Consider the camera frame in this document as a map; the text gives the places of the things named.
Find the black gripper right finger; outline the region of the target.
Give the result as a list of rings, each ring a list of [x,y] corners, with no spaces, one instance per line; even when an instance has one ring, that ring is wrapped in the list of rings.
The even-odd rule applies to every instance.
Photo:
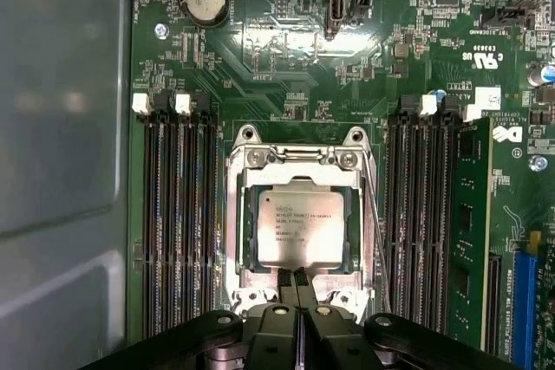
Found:
[[[319,304],[305,269],[295,271],[298,306],[321,369],[510,369],[512,364],[398,315],[374,314],[361,327]]]

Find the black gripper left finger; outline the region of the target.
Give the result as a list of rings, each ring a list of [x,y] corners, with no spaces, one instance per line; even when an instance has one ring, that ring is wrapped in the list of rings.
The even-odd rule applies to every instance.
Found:
[[[278,303],[247,319],[213,310],[85,366],[86,369],[293,369],[298,311],[294,274],[277,273]]]

